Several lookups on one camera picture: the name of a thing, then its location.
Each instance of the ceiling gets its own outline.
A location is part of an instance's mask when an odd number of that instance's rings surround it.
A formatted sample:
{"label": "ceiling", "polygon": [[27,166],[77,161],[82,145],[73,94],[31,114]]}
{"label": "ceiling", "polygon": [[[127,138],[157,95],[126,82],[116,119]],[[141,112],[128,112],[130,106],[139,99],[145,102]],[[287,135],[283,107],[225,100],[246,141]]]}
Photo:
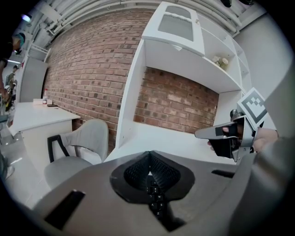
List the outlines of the ceiling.
{"label": "ceiling", "polygon": [[[231,8],[223,6],[220,0],[166,0],[195,9],[199,13],[210,17],[220,26],[228,30],[229,33],[237,34],[248,22],[252,22],[263,12],[260,6],[247,6],[238,0],[232,0]],[[33,8],[29,15],[31,22],[22,21],[16,29],[16,33],[26,34],[24,50],[28,48],[31,40],[34,44],[45,47],[60,33],[68,30],[79,22],[103,13],[131,8],[156,9],[160,0],[41,0]],[[202,11],[203,8],[214,12],[218,18]]]}

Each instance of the cabinet door glass panel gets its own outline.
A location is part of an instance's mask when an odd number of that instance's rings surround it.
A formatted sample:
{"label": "cabinet door glass panel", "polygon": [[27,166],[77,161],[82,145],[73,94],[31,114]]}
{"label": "cabinet door glass panel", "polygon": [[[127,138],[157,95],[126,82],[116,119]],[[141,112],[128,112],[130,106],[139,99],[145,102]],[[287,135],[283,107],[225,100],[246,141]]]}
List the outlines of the cabinet door glass panel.
{"label": "cabinet door glass panel", "polygon": [[177,17],[164,15],[158,30],[194,41],[192,23]]}
{"label": "cabinet door glass panel", "polygon": [[177,14],[179,16],[183,16],[183,17],[186,17],[188,19],[191,19],[189,11],[187,11],[187,10],[181,8],[181,7],[168,6],[167,9],[166,9],[166,12],[174,13],[174,14]]}

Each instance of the table top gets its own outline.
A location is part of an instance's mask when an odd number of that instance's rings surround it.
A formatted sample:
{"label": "table top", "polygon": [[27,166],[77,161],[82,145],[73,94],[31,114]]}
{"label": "table top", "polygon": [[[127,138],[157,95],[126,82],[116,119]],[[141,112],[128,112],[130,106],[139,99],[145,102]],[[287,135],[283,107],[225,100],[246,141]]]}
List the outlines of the table top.
{"label": "table top", "polygon": [[8,129],[14,136],[23,130],[78,118],[80,118],[78,115],[59,107],[47,107],[33,105],[32,102],[21,102],[16,106],[13,124]]}

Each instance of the keyboard key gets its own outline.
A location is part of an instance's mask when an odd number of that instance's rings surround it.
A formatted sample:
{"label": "keyboard key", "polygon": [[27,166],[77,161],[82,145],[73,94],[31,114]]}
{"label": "keyboard key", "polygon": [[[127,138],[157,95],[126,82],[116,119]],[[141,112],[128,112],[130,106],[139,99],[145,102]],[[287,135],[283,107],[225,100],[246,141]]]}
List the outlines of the keyboard key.
{"label": "keyboard key", "polygon": [[156,181],[151,181],[151,186],[158,186]]}
{"label": "keyboard key", "polygon": [[156,201],[163,201],[163,195],[156,195]]}
{"label": "keyboard key", "polygon": [[158,194],[158,193],[159,193],[159,188],[152,187],[152,194]]}
{"label": "keyboard key", "polygon": [[165,207],[165,205],[164,205],[163,202],[158,203],[158,209],[159,209],[159,210],[163,210],[164,207]]}
{"label": "keyboard key", "polygon": [[151,200],[151,202],[154,202],[154,201],[156,201],[156,198],[155,198],[155,195],[149,195],[149,198],[150,198],[150,200]]}
{"label": "keyboard key", "polygon": [[150,188],[150,187],[147,187],[146,192],[147,192],[148,194],[152,193],[151,188]]}
{"label": "keyboard key", "polygon": [[158,219],[163,218],[163,212],[162,212],[162,211],[157,211],[157,212],[155,213],[155,215],[156,215],[156,217],[157,217]]}
{"label": "keyboard key", "polygon": [[158,204],[156,202],[153,202],[150,204],[150,207],[151,207],[152,211],[156,211],[158,209]]}

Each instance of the black shirt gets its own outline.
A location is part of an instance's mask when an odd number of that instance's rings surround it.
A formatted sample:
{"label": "black shirt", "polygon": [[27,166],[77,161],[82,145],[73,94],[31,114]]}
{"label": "black shirt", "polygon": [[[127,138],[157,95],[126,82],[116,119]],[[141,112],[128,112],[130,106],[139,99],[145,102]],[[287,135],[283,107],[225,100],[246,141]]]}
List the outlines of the black shirt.
{"label": "black shirt", "polygon": [[3,37],[0,39],[0,60],[5,62],[7,66],[7,60],[10,58],[13,51],[12,37]]}

